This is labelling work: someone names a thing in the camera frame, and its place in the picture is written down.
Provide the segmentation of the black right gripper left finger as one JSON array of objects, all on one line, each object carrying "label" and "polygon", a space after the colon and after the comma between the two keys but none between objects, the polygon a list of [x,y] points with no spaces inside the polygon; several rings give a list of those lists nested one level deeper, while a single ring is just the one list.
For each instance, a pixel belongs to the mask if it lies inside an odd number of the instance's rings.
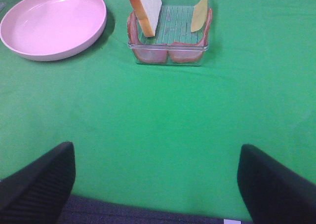
[{"label": "black right gripper left finger", "polygon": [[75,150],[63,142],[0,183],[2,224],[54,224],[75,182]]}]

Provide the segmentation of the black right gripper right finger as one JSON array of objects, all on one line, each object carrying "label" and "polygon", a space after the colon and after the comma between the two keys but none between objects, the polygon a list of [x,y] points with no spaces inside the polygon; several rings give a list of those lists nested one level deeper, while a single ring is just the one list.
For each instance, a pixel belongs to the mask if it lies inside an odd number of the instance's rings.
[{"label": "black right gripper right finger", "polygon": [[255,224],[314,224],[316,186],[271,156],[241,147],[237,184]]}]

